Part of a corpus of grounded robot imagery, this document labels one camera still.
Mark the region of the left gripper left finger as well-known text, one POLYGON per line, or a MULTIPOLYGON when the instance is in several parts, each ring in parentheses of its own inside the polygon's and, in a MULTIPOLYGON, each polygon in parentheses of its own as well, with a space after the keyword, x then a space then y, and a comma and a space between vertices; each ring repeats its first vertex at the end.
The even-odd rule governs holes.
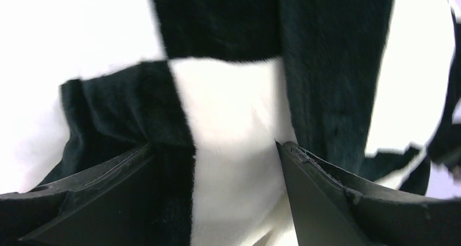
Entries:
POLYGON ((1 195, 1 245, 144 245, 151 159, 143 146, 29 192, 1 195))

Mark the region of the black white checkered pillowcase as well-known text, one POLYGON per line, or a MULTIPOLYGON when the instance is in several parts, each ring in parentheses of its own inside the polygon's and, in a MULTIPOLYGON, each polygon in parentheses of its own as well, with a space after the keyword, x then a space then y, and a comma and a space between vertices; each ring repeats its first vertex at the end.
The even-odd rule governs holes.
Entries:
POLYGON ((277 146, 460 180, 454 0, 1 0, 1 195, 150 146, 144 245, 299 245, 277 146))

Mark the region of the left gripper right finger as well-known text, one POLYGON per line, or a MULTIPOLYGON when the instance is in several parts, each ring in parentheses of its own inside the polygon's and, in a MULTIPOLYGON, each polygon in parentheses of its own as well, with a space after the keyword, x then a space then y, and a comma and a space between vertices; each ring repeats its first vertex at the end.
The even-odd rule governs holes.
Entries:
POLYGON ((299 245, 460 245, 460 199, 393 190, 277 146, 299 245))

